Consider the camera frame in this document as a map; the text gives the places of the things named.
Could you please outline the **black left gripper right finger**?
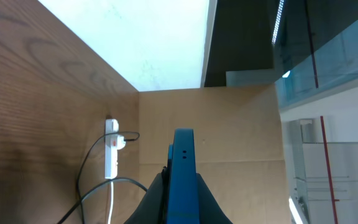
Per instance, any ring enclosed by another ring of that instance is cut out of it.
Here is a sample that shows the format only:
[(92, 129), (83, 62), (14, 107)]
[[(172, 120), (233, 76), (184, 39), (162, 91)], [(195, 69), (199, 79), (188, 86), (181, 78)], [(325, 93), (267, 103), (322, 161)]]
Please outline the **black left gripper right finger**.
[(198, 202), (201, 224), (232, 224), (221, 210), (202, 176), (197, 173)]

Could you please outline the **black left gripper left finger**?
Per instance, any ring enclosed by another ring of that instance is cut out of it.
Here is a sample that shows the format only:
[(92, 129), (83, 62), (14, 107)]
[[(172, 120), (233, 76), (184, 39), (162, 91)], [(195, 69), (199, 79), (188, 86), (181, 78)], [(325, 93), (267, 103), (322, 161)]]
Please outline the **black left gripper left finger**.
[(124, 224), (164, 224), (168, 194), (168, 175), (156, 175), (134, 213)]

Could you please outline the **blue Galaxy smartphone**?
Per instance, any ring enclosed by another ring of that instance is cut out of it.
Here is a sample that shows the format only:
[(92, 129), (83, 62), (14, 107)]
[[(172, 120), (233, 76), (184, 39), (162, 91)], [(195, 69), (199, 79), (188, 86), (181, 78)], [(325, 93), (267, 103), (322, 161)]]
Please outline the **blue Galaxy smartphone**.
[(170, 178), (166, 224), (198, 224), (200, 212), (192, 129), (175, 130), (173, 143), (168, 150), (168, 161)]

